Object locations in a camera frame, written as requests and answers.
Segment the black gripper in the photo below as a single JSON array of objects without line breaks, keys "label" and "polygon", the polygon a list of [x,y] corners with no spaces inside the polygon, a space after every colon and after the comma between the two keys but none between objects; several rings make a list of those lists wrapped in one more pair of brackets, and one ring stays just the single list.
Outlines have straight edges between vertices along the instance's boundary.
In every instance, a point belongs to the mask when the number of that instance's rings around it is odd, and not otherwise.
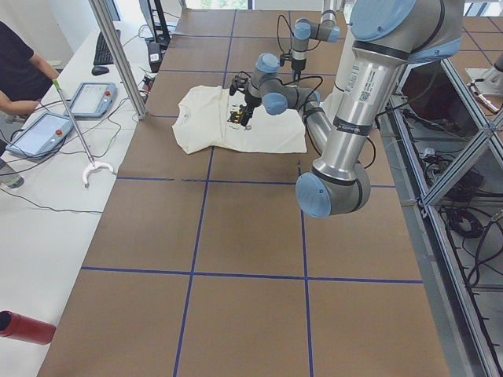
[{"label": "black gripper", "polygon": [[284,66],[286,61],[291,62],[292,77],[294,81],[301,79],[302,71],[306,68],[306,53],[282,53],[280,55],[280,66]]},{"label": "black gripper", "polygon": [[254,110],[262,104],[259,91],[252,84],[252,77],[245,72],[236,75],[229,87],[229,95],[232,97],[240,92],[244,95],[244,104],[239,105],[235,118],[240,118],[240,124],[247,126]]}]

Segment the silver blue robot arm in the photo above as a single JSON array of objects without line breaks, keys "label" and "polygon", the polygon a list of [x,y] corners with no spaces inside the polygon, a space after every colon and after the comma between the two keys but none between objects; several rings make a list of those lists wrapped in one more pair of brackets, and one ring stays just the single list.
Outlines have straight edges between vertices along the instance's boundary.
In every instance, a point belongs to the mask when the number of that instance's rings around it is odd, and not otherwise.
[{"label": "silver blue robot arm", "polygon": [[345,1],[323,1],[321,18],[318,23],[306,18],[296,21],[292,32],[292,44],[287,53],[280,55],[280,66],[285,61],[291,63],[292,78],[294,82],[301,79],[302,71],[307,65],[307,56],[310,51],[309,42],[336,42],[340,37],[340,28],[336,24],[337,12],[343,9]]},{"label": "silver blue robot arm", "polygon": [[359,156],[378,112],[388,102],[407,64],[453,56],[461,46],[461,1],[357,1],[340,61],[343,88],[333,90],[335,115],[329,118],[315,90],[284,84],[283,59],[263,53],[248,77],[236,76],[230,92],[241,92],[238,121],[246,125],[257,107],[270,115],[299,113],[321,155],[296,182],[305,214],[326,218],[362,208],[370,182]]}]

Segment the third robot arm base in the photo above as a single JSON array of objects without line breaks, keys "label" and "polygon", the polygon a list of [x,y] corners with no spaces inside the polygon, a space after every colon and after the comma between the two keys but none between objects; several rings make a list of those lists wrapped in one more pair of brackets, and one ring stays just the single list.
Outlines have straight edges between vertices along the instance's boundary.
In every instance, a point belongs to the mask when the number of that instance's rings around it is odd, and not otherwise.
[{"label": "third robot arm base", "polygon": [[502,55],[490,68],[466,68],[470,78],[467,83],[469,91],[489,113],[496,115],[498,108],[490,97],[502,97]]}]

